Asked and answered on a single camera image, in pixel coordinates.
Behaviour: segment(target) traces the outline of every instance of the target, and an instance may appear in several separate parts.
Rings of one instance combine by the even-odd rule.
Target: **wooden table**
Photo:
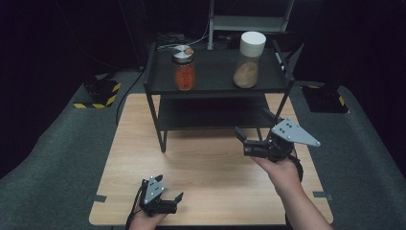
[[[282,95],[266,95],[271,111]],[[154,96],[159,106],[159,96]],[[288,100],[282,116],[297,121]],[[244,130],[258,139],[254,129]],[[266,136],[267,129],[262,131]],[[304,190],[328,222],[333,217],[307,146],[296,145],[304,166]],[[124,225],[143,179],[162,174],[162,199],[184,192],[177,213],[161,225],[285,224],[284,209],[266,172],[243,155],[233,130],[182,130],[168,134],[162,153],[145,94],[127,97],[89,220],[95,225]]]

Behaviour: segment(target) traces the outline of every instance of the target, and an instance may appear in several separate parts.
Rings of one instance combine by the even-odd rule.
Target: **jar lid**
[[[241,36],[239,51],[249,58],[259,57],[265,47],[266,36],[259,32],[246,32]]]
[[[188,45],[178,45],[173,47],[172,60],[180,64],[186,64],[193,60],[193,48]]]

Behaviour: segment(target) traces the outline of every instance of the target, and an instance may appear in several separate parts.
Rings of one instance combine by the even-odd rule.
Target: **glass jar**
[[[171,51],[175,86],[187,91],[194,87],[193,48],[188,45],[178,45]]]
[[[240,88],[251,88],[258,81],[259,58],[265,47],[266,37],[258,32],[242,34],[234,83]]]

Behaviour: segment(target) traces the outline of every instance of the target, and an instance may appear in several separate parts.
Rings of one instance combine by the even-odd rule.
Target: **orange liquid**
[[[194,87],[194,66],[192,64],[176,66],[176,87],[180,90],[190,90]]]

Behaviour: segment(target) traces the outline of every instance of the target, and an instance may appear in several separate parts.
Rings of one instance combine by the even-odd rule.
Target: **gray fabric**
[[[119,101],[138,76],[116,75],[122,87],[111,107],[66,105],[31,155],[0,181],[0,229],[110,228],[93,226],[88,217],[116,131]],[[135,92],[143,92],[142,79],[130,90]],[[322,143],[309,149],[325,192],[333,197],[333,226],[406,229],[406,182],[356,99],[346,88],[339,92],[349,114],[309,112],[298,82],[290,97],[301,126]]]

